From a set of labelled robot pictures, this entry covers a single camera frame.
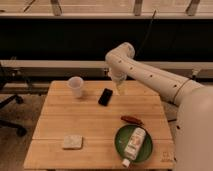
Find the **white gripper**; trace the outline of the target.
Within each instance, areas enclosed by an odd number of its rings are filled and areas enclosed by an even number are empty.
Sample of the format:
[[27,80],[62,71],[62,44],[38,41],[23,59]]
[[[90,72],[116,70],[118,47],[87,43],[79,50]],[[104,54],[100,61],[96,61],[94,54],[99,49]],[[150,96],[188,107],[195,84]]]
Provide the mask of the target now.
[[121,95],[120,84],[126,80],[127,75],[120,70],[109,69],[109,76],[113,82],[115,82],[116,91],[119,95]]

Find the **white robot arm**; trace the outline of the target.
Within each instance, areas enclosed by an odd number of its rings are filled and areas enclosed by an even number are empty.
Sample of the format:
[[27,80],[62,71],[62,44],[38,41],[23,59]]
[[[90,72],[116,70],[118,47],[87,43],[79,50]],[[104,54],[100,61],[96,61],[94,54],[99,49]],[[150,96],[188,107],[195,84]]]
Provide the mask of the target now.
[[205,86],[134,60],[134,47],[124,42],[105,61],[109,76],[122,83],[127,76],[178,107],[173,171],[213,171],[213,86]]

